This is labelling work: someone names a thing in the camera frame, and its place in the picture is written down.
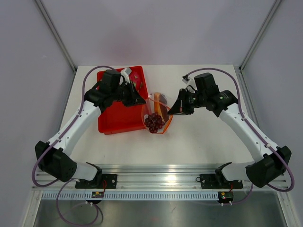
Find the metal floor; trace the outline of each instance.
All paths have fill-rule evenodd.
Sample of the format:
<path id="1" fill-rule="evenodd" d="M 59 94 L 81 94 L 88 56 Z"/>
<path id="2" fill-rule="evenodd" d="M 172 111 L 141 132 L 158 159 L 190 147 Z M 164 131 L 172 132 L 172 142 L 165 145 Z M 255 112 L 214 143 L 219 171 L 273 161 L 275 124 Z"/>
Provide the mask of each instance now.
<path id="1" fill-rule="evenodd" d="M 240 200 L 243 192 L 235 193 Z M 60 201 L 61 213 L 79 201 Z M 58 217 L 55 200 L 42 200 L 35 227 L 66 227 Z M 274 192 L 254 192 L 241 205 L 221 207 L 214 201 L 102 201 L 103 211 L 93 226 L 102 227 L 286 227 Z M 65 217 L 77 224 L 89 223 L 95 209 L 78 207 Z"/>

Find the aluminum frame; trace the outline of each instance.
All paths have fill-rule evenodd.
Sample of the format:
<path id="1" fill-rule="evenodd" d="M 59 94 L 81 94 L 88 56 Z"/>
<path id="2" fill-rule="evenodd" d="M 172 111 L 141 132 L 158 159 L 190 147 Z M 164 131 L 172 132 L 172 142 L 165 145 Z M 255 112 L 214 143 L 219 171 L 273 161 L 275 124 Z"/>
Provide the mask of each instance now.
<path id="1" fill-rule="evenodd" d="M 236 74 L 239 79 L 240 87 L 243 91 L 243 98 L 245 104 L 248 107 L 248 113 L 252 117 L 255 117 L 253 111 L 253 105 L 249 92 L 245 85 L 245 80 L 239 67 L 235 66 Z M 158 192 L 163 194 L 164 192 L 175 192 L 176 194 L 182 193 L 185 195 L 191 195 L 193 192 L 216 192 L 222 190 L 202 190 L 201 184 L 196 181 L 196 178 L 202 173 L 214 173 L 214 170 L 221 164 L 208 164 L 208 165 L 98 165 L 103 169 L 104 173 L 118 174 L 117 188 L 108 190 L 111 194 L 117 195 L 124 192 L 129 194 L 140 194 L 143 192 Z M 45 184 L 54 179 L 45 172 L 37 172 L 36 179 L 39 183 Z M 38 207 L 40 205 L 42 196 L 44 193 L 55 193 L 63 186 L 63 182 L 56 182 L 46 189 L 37 188 L 33 186 L 31 194 L 31 202 L 27 211 L 27 215 L 23 221 L 23 226 L 29 227 L 34 224 L 37 216 Z M 243 182 L 244 188 L 237 191 L 247 191 L 250 188 L 250 182 Z M 287 182 L 285 176 L 282 175 L 272 181 L 272 185 L 280 188 L 286 188 Z M 257 188 L 254 187 L 254 191 L 271 191 L 269 187 Z M 75 189 L 75 182 L 70 183 L 64 188 L 64 192 L 73 192 L 79 194 L 85 194 L 93 190 L 80 190 Z M 293 204 L 288 194 L 277 192 L 280 205 L 284 217 L 288 226 L 300 226 L 299 221 L 295 215 Z"/>

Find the metal frame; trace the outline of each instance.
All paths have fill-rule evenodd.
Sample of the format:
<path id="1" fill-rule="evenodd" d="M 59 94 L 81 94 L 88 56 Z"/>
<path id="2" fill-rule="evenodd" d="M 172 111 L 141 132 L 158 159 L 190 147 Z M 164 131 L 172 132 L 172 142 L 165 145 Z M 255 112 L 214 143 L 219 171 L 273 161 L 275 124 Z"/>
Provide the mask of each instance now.
<path id="1" fill-rule="evenodd" d="M 67 62 L 69 63 L 71 69 L 74 72 L 74 76 L 77 70 L 74 62 L 72 61 L 70 55 L 68 54 L 67 49 L 65 48 L 57 30 L 54 27 L 54 24 L 47 13 L 47 10 L 42 3 L 42 0 L 33 0 L 37 5 L 39 11 L 41 12 L 44 20 L 49 26 L 56 42 L 62 50 L 63 55 L 65 56 Z M 258 120 L 256 117 L 256 113 L 253 108 L 252 100 L 250 98 L 250 93 L 248 91 L 248 87 L 245 83 L 245 79 L 243 77 L 243 70 L 247 65 L 249 59 L 253 55 L 255 49 L 257 48 L 259 42 L 261 41 L 265 31 L 270 24 L 270 21 L 273 19 L 275 13 L 277 12 L 279 6 L 281 5 L 283 0 L 275 0 L 272 8 L 270 9 L 266 19 L 264 20 L 260 30 L 258 31 L 253 43 L 251 44 L 245 58 L 243 59 L 240 66 L 235 66 L 235 71 L 239 80 L 239 84 L 241 90 L 243 92 L 243 98 L 247 107 L 248 114 L 250 118 L 255 122 L 256 125 L 259 126 Z M 65 99 L 65 106 L 67 104 L 68 96 Z M 118 182 L 117 188 L 114 190 L 108 190 L 109 200 L 110 197 L 114 199 L 123 199 L 119 198 L 119 195 L 123 194 L 124 196 L 135 195 L 135 200 L 142 200 L 141 195 L 144 194 L 155 194 L 155 195 L 201 195 L 201 194 L 213 194 L 217 190 L 202 190 L 200 183 L 196 182 L 196 177 L 202 173 L 213 173 L 215 168 L 220 166 L 220 164 L 216 165 L 152 165 L 152 166 L 121 166 L 121 165 L 99 165 L 104 173 L 115 173 L 118 174 Z M 53 180 L 54 178 L 44 172 L 36 173 L 36 178 L 38 182 L 44 184 Z M 284 176 L 278 177 L 276 180 L 272 182 L 272 184 L 276 187 L 285 188 L 287 187 L 287 182 Z M 38 208 L 41 202 L 41 199 L 54 199 L 54 194 L 59 191 L 62 187 L 62 182 L 57 182 L 51 187 L 48 187 L 46 190 L 41 188 L 33 187 L 31 193 L 30 205 L 27 210 L 27 214 L 23 221 L 23 226 L 29 227 L 33 226 Z M 65 196 L 70 196 L 68 199 L 77 199 L 77 195 L 81 195 L 86 197 L 90 195 L 93 190 L 79 190 L 75 189 L 75 183 L 70 183 L 67 185 L 63 191 Z M 244 188 L 241 191 L 249 190 L 250 182 L 243 182 Z M 268 191 L 271 190 L 268 187 L 264 188 L 254 188 L 254 191 Z M 294 210 L 294 205 L 292 204 L 292 200 L 289 198 L 288 193 L 280 193 L 277 192 L 279 202 L 281 205 L 281 209 L 283 211 L 284 217 L 286 219 L 288 226 L 300 226 L 300 222 Z M 157 200 L 164 199 L 159 196 L 155 198 Z M 197 197 L 188 198 L 189 200 L 197 200 Z"/>
<path id="2" fill-rule="evenodd" d="M 270 24 L 271 20 L 273 19 L 274 15 L 276 14 L 277 10 L 279 9 L 283 0 L 275 0 L 274 4 L 272 5 L 271 9 L 269 10 L 264 22 L 262 23 L 255 39 L 253 40 L 252 44 L 250 45 L 249 50 L 247 51 L 242 63 L 240 64 L 240 70 L 243 72 L 247 62 L 250 60 L 250 57 L 253 55 L 254 51 L 256 50 L 258 44 L 260 43 L 262 37 L 264 36 L 266 30 L 268 29 L 268 25 Z"/>
<path id="3" fill-rule="evenodd" d="M 239 78 L 240 87 L 243 91 L 243 97 L 248 107 L 248 113 L 253 118 L 255 116 L 251 98 L 247 87 L 245 86 L 245 80 L 238 67 L 235 67 L 237 76 Z M 155 200 L 174 200 L 161 197 L 160 195 L 176 196 L 183 195 L 187 200 L 205 200 L 202 198 L 191 197 L 193 194 L 212 194 L 213 192 L 222 190 L 202 190 L 201 184 L 196 181 L 196 177 L 200 174 L 213 173 L 214 170 L 220 166 L 220 164 L 208 164 L 208 165 L 98 165 L 103 169 L 105 174 L 118 174 L 118 181 L 116 189 L 108 190 L 112 195 L 112 200 L 116 200 L 119 195 L 123 193 L 126 197 L 135 195 L 133 200 L 142 200 L 142 194 L 155 194 L 159 196 Z M 37 172 L 36 179 L 39 183 L 45 184 L 52 181 L 54 178 L 45 172 Z M 250 182 L 243 182 L 244 188 L 237 191 L 247 191 L 250 188 Z M 286 188 L 288 186 L 285 176 L 280 176 L 272 182 L 272 185 L 279 188 Z M 25 216 L 24 226 L 32 226 L 34 223 L 38 207 L 41 199 L 47 199 L 47 194 L 54 194 L 59 191 L 63 186 L 63 182 L 56 182 L 52 186 L 46 189 L 41 189 L 33 186 L 33 193 L 31 203 Z M 271 191 L 269 187 L 257 188 L 254 187 L 254 191 Z M 63 193 L 70 196 L 69 199 L 76 199 L 76 195 L 83 195 L 90 193 L 93 190 L 81 190 L 75 189 L 75 182 L 71 182 L 67 185 Z M 300 226 L 296 214 L 294 213 L 294 206 L 287 193 L 277 192 L 279 202 L 286 219 L 288 226 Z M 207 198 L 206 200 L 216 200 L 214 198 Z"/>
<path id="4" fill-rule="evenodd" d="M 73 62 L 70 54 L 68 53 L 62 39 L 60 38 L 60 35 L 56 29 L 56 27 L 54 26 L 51 17 L 49 16 L 49 13 L 47 12 L 42 0 L 33 0 L 34 3 L 36 4 L 39 12 L 41 13 L 44 21 L 46 22 L 48 28 L 50 29 L 51 33 L 53 34 L 55 41 L 57 42 L 57 44 L 59 45 L 59 48 L 62 51 L 62 54 L 64 55 L 65 59 L 67 60 L 68 64 L 70 65 L 71 70 L 73 71 L 73 73 L 76 73 L 77 71 L 77 66 L 75 65 L 75 63 Z"/>

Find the wire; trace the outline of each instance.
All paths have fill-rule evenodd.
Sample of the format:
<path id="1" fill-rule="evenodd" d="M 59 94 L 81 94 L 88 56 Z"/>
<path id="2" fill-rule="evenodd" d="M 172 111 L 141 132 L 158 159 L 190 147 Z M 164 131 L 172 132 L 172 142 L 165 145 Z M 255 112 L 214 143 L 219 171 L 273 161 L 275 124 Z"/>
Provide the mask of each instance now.
<path id="1" fill-rule="evenodd" d="M 43 154 L 38 158 L 38 160 L 36 161 L 34 167 L 33 167 L 33 170 L 32 170 L 32 181 L 34 183 L 34 185 L 36 185 L 37 187 L 40 187 L 40 188 L 45 188 L 47 186 L 50 186 L 52 185 L 53 183 L 57 182 L 58 179 L 50 182 L 50 183 L 47 183 L 47 184 L 39 184 L 36 180 L 36 177 L 35 177 L 35 173 L 36 173 L 36 169 L 39 165 L 39 163 L 41 162 L 41 160 L 44 158 L 44 156 L 59 142 L 59 140 L 68 132 L 68 130 L 74 125 L 74 123 L 76 122 L 76 120 L 78 119 L 78 117 L 80 116 L 81 114 L 81 111 L 83 109 L 83 105 L 84 105 L 84 95 L 85 95 L 85 83 L 86 83 L 86 79 L 87 77 L 92 73 L 92 71 L 96 70 L 96 69 L 99 69 L 99 68 L 108 68 L 108 69 L 111 69 L 111 70 L 114 70 L 114 68 L 112 67 L 109 67 L 109 66 L 105 66 L 105 65 L 100 65 L 100 66 L 96 66 L 94 68 L 92 68 L 90 71 L 88 71 L 88 73 L 85 75 L 84 77 L 84 80 L 83 80 L 83 84 L 82 84 L 82 98 L 81 98 L 81 104 L 80 104 L 80 108 L 79 108 L 79 111 L 78 111 L 78 114 L 75 116 L 75 118 L 71 121 L 71 123 L 66 127 L 66 129 L 62 132 L 62 134 L 58 137 L 58 140 L 55 140 L 46 150 L 45 152 L 43 152 Z"/>
<path id="2" fill-rule="evenodd" d="M 194 87 L 193 86 L 191 86 L 191 85 L 188 85 L 187 87 L 186 87 L 186 91 L 189 91 L 188 90 L 188 87 L 191 87 L 191 89 L 193 89 L 194 91 L 197 91 L 196 89 L 194 89 Z"/>
<path id="3" fill-rule="evenodd" d="M 73 180 L 75 180 L 75 179 L 72 178 L 72 179 L 68 180 L 68 181 L 62 186 L 62 188 L 59 190 L 59 192 L 58 192 L 58 194 L 57 194 L 57 197 L 56 197 L 56 208 L 57 208 L 57 212 L 58 212 L 58 214 L 59 214 L 59 217 L 60 217 L 65 223 L 67 223 L 67 224 L 69 224 L 69 225 L 73 225 L 73 226 L 91 226 L 91 225 L 93 225 L 93 224 L 96 222 L 96 220 L 98 219 L 99 212 L 100 212 L 100 213 L 101 213 L 101 216 L 102 216 L 102 221 L 103 221 L 103 213 L 102 213 L 101 209 L 100 209 L 96 204 L 93 204 L 93 203 L 90 203 L 90 204 L 91 204 L 92 206 L 94 206 L 94 208 L 95 208 L 96 211 L 97 211 L 97 214 L 96 214 L 95 219 L 92 220 L 91 222 L 89 222 L 88 224 L 80 225 L 80 224 L 72 223 L 72 222 L 70 222 L 70 221 L 68 221 L 68 220 L 65 219 L 65 217 L 63 216 L 63 214 L 60 212 L 60 209 L 59 209 L 59 197 L 60 197 L 60 193 L 62 192 L 63 188 L 64 188 L 68 183 L 70 183 L 70 182 L 73 181 Z M 79 204 L 73 206 L 73 207 L 71 208 L 71 210 L 74 209 L 74 208 L 76 208 L 76 207 L 78 207 L 78 206 L 86 205 L 86 204 L 87 204 L 86 202 L 79 203 Z"/>
<path id="4" fill-rule="evenodd" d="M 104 193 L 105 193 L 105 189 L 106 189 L 106 187 L 107 187 L 107 182 L 106 182 L 106 180 L 103 180 L 103 196 L 104 196 Z"/>
<path id="5" fill-rule="evenodd" d="M 246 122 L 246 124 L 253 130 L 253 132 L 258 136 L 258 138 L 267 146 L 269 143 L 267 143 L 267 141 L 260 135 L 260 133 L 258 133 L 258 131 L 254 128 L 254 126 L 252 126 L 251 123 L 244 116 L 244 113 L 243 113 L 243 110 L 242 110 L 242 106 L 241 106 L 240 90 L 239 90 L 239 86 L 237 84 L 236 79 L 231 74 L 229 74 L 228 72 L 226 72 L 224 70 L 221 70 L 221 69 L 216 69 L 216 68 L 201 68 L 201 69 L 197 69 L 197 70 L 191 71 L 187 75 L 189 76 L 192 73 L 195 73 L 195 72 L 198 72 L 198 71 L 203 71 L 203 70 L 214 70 L 214 71 L 222 72 L 222 73 L 226 74 L 227 76 L 229 76 L 233 80 L 233 82 L 234 82 L 234 84 L 236 86 L 236 90 L 237 90 L 239 112 L 241 114 L 241 117 L 244 119 L 244 121 Z M 287 165 L 287 163 L 283 160 L 283 158 L 276 152 L 276 150 L 273 147 L 268 147 L 268 148 L 278 157 L 278 159 L 285 166 L 286 170 L 289 173 L 289 176 L 290 176 L 290 179 L 291 179 L 291 184 L 290 184 L 289 188 L 287 188 L 287 189 L 276 188 L 276 187 L 274 187 L 274 186 L 272 186 L 270 184 L 267 184 L 267 186 L 270 187 L 270 188 L 272 188 L 272 189 L 274 189 L 274 190 L 276 190 L 276 191 L 279 191 L 279 192 L 289 192 L 289 191 L 291 191 L 294 188 L 294 175 L 293 175 L 291 169 L 289 168 L 289 166 Z"/>
<path id="6" fill-rule="evenodd" d="M 245 196 L 242 200 L 233 202 L 232 205 L 241 204 L 241 203 L 245 202 L 246 200 L 248 200 L 248 198 L 249 198 L 249 197 L 251 196 L 251 194 L 252 194 L 252 189 L 253 189 L 253 187 L 254 187 L 254 184 L 251 183 L 250 191 L 248 192 L 247 196 Z M 224 204 L 223 204 L 223 206 L 226 206 L 226 205 L 230 206 L 229 203 L 224 203 Z"/>
<path id="7" fill-rule="evenodd" d="M 229 192 L 231 192 L 233 190 L 233 183 L 231 183 L 231 189 L 229 190 Z"/>

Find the black mounting bracket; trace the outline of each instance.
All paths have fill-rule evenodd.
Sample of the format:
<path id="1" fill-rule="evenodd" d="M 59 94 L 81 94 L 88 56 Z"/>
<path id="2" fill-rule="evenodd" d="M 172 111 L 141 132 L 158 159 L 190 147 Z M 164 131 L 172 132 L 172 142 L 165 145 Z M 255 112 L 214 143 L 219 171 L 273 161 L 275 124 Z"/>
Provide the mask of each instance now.
<path id="1" fill-rule="evenodd" d="M 196 178 L 197 182 L 201 183 L 202 189 L 242 189 L 242 181 L 226 181 L 219 182 L 216 178 L 216 174 L 201 174 Z"/>
<path id="2" fill-rule="evenodd" d="M 106 181 L 106 189 L 115 189 L 117 186 L 117 174 L 102 174 L 100 181 L 95 183 L 93 181 L 80 180 L 76 182 L 77 189 L 104 189 L 104 181 Z"/>

